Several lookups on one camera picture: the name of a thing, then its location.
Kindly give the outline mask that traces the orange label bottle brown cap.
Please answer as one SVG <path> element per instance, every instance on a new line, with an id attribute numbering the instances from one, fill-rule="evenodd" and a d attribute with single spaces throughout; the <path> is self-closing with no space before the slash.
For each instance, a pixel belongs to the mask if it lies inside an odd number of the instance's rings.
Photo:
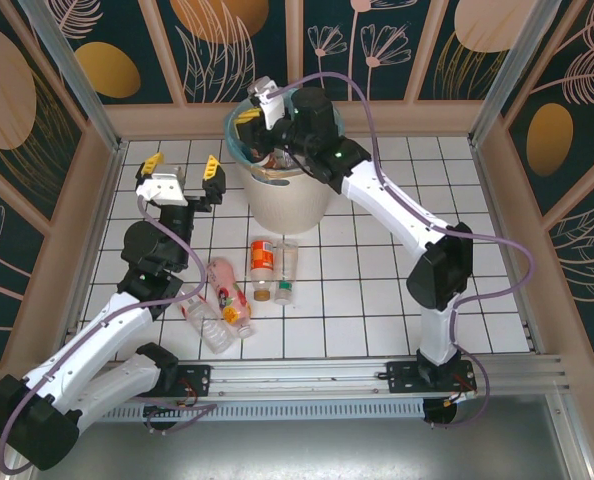
<path id="1" fill-rule="evenodd" d="M 271 287 L 275 279 L 274 245 L 266 239 L 256 239 L 250 244 L 250 279 L 253 285 L 253 298 L 257 302 L 269 301 Z"/>

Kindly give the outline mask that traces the clear bottle pink label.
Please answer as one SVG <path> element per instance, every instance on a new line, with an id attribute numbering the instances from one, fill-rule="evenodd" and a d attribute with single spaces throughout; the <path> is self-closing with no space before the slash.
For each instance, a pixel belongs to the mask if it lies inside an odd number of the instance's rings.
<path id="1" fill-rule="evenodd" d="M 224 353 L 235 338 L 226 322 L 202 295 L 180 300 L 178 308 L 184 319 L 194 328 L 206 348 L 215 355 Z"/>

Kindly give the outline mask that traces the clear bottle green cap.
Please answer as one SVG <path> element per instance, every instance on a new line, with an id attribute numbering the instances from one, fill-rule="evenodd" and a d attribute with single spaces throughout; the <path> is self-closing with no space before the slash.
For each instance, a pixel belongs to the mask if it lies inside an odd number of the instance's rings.
<path id="1" fill-rule="evenodd" d="M 292 303 L 293 286 L 297 276 L 298 244 L 286 240 L 275 248 L 275 302 L 286 306 Z"/>

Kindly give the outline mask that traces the blue plastic bin liner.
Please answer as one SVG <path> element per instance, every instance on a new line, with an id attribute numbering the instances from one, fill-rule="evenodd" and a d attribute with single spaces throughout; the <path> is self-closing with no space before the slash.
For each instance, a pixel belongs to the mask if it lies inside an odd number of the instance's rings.
<path id="1" fill-rule="evenodd" d="M 256 163 L 259 161 L 251 160 L 249 147 L 247 147 L 238 139 L 236 129 L 234 126 L 234 120 L 237 114 L 249 108 L 252 108 L 252 106 L 244 106 L 243 108 L 238 108 L 234 110 L 226 121 L 226 145 L 228 151 L 238 164 L 240 164 L 248 170 L 252 169 L 253 167 L 260 168 L 256 165 Z M 266 135 L 268 141 L 268 146 L 266 148 L 274 148 L 270 131 L 267 131 Z"/>

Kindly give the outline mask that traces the cream plastic waste bin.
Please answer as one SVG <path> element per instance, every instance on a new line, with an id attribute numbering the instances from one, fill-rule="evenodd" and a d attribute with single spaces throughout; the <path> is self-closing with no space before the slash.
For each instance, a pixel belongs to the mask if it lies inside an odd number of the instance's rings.
<path id="1" fill-rule="evenodd" d="M 241 101 L 226 117 L 225 134 L 228 117 L 244 106 L 252 106 L 251 101 Z M 294 235 L 310 230 L 321 221 L 335 196 L 329 186 L 300 169 L 253 167 L 248 170 L 235 163 L 252 216 L 262 227 L 277 234 Z"/>

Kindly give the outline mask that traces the aluminium corner post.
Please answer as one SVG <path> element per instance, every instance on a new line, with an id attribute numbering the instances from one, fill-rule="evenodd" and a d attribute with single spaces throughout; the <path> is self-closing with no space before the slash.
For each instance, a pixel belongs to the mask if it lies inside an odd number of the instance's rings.
<path id="1" fill-rule="evenodd" d="M 117 152 L 121 145 L 121 137 L 113 127 L 71 46 L 60 32 L 49 7 L 44 0 L 18 1 L 102 140 L 113 152 Z"/>
<path id="2" fill-rule="evenodd" d="M 473 149 L 477 149 L 486 139 L 503 105 L 538 49 L 543 35 L 555 19 L 561 1 L 536 0 L 531 8 L 468 134 L 469 145 Z"/>

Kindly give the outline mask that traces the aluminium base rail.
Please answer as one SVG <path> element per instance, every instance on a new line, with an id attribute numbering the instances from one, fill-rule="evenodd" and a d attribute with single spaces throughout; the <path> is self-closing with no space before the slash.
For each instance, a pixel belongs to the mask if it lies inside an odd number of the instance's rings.
<path id="1" fill-rule="evenodd" d="M 386 364 L 400 359 L 217 361 L 211 366 L 211 383 L 206 398 L 233 400 L 358 398 L 388 394 L 407 397 L 444 395 L 390 393 L 384 372 Z M 561 361 L 548 355 L 484 355 L 473 366 L 477 389 L 463 392 L 482 396 L 550 393 L 565 390 L 568 381 Z M 50 359 L 23 376 L 28 388 L 37 387 L 57 407 L 72 409 L 85 399 L 100 399 L 130 393 L 143 397 L 172 397 L 168 394 L 177 367 L 197 363 L 176 362 L 169 355 L 152 359 L 134 354 L 122 363 L 83 365 L 75 360 L 59 366 Z"/>

